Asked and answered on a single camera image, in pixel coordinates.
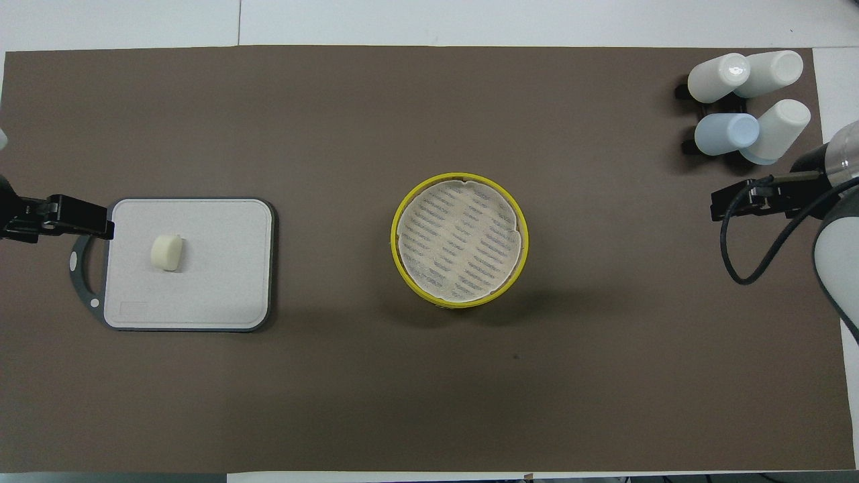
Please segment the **light blue plastic cup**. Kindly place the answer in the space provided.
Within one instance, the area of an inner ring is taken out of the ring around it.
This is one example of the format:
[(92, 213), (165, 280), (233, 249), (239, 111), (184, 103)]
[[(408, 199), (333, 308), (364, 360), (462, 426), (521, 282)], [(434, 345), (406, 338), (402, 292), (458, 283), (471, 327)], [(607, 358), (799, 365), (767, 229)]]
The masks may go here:
[(696, 125), (693, 141), (706, 156), (746, 149), (760, 137), (760, 122), (748, 113), (712, 113)]

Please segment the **black cup rack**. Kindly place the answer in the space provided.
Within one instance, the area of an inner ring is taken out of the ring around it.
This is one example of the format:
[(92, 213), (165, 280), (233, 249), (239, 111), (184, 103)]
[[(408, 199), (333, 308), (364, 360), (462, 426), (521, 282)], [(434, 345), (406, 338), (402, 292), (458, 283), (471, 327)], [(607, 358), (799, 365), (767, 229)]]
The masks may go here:
[[(697, 121), (712, 113), (748, 113), (748, 101), (734, 93), (728, 93), (716, 102), (703, 103), (695, 100), (686, 83), (679, 83), (674, 88), (674, 98), (678, 101), (691, 102), (695, 106)], [(715, 159), (721, 155), (706, 155), (697, 147), (694, 137), (694, 129), (680, 144), (680, 150), (685, 156), (699, 156)]]

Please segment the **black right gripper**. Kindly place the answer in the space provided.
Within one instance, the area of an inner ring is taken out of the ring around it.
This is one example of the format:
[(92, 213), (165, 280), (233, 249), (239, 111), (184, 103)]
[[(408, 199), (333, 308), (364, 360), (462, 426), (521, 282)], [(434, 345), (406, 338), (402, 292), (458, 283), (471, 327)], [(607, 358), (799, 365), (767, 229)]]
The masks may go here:
[[(764, 216), (783, 213), (798, 216), (804, 208), (833, 187), (826, 174), (827, 146), (820, 146), (800, 156), (789, 173), (771, 175), (770, 196), (758, 195), (758, 187), (766, 187), (765, 178), (747, 178), (711, 193), (711, 220), (721, 222), (727, 215)], [(740, 196), (734, 206), (733, 200)]]

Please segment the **brown table mat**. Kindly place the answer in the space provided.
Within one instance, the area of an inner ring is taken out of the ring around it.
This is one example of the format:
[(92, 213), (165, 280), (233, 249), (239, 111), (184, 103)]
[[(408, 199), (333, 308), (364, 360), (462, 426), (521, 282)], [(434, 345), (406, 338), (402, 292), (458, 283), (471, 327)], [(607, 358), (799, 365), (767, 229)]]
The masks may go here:
[[(16, 192), (258, 197), (252, 333), (117, 332), (74, 238), (0, 241), (0, 473), (845, 470), (841, 325), (816, 220), (761, 281), (722, 266), (674, 88), (715, 49), (261, 46), (7, 53)], [(519, 280), (470, 310), (400, 277), (400, 201), (441, 173), (521, 205)]]

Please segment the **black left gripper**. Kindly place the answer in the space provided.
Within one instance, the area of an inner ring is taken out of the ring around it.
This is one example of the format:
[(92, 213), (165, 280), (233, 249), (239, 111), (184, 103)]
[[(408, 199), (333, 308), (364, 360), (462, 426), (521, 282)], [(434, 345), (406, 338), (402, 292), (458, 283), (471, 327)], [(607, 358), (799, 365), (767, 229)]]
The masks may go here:
[[(47, 216), (52, 221), (46, 228)], [(80, 235), (114, 239), (107, 208), (68, 195), (21, 197), (0, 174), (0, 239), (36, 244), (41, 235)]]

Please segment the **white plastic cup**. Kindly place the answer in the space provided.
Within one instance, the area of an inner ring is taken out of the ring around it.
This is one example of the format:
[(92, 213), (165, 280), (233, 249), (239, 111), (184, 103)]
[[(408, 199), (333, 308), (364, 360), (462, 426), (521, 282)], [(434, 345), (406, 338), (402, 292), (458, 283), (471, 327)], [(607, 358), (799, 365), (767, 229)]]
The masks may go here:
[(750, 63), (740, 53), (727, 53), (692, 68), (687, 88), (693, 100), (710, 104), (742, 86), (750, 77)]
[(739, 153), (749, 162), (761, 166), (780, 160), (797, 141), (812, 119), (810, 109), (797, 100), (776, 102), (760, 118), (758, 139)]
[(734, 89), (734, 95), (749, 99), (766, 95), (795, 83), (804, 70), (804, 60), (796, 51), (772, 51), (746, 56), (749, 77)]

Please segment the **white steamed bun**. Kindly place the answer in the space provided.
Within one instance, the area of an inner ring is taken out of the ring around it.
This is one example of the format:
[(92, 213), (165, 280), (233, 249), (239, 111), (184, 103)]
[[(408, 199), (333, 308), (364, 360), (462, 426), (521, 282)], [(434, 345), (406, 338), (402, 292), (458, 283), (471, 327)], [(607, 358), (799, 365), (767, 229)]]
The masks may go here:
[(156, 236), (150, 250), (151, 265), (165, 272), (174, 272), (180, 268), (184, 241), (175, 233), (163, 233)]

